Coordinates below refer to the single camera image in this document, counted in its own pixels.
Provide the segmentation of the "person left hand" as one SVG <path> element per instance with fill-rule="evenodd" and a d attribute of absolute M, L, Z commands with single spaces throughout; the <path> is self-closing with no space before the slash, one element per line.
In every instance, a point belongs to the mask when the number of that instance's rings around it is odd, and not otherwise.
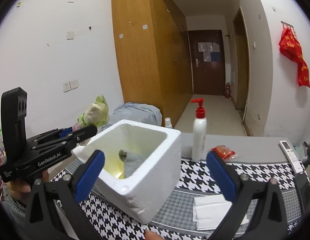
<path fill-rule="evenodd" d="M 16 179 L 6 183 L 8 194 L 23 204 L 27 204 L 31 192 L 31 186 L 21 179 Z"/>

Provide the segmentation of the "person right hand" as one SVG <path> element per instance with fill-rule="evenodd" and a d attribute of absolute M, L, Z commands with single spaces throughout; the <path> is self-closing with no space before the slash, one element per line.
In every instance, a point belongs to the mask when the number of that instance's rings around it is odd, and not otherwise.
<path fill-rule="evenodd" d="M 146 230 L 144 236 L 146 240 L 165 240 L 163 237 L 150 230 Z"/>

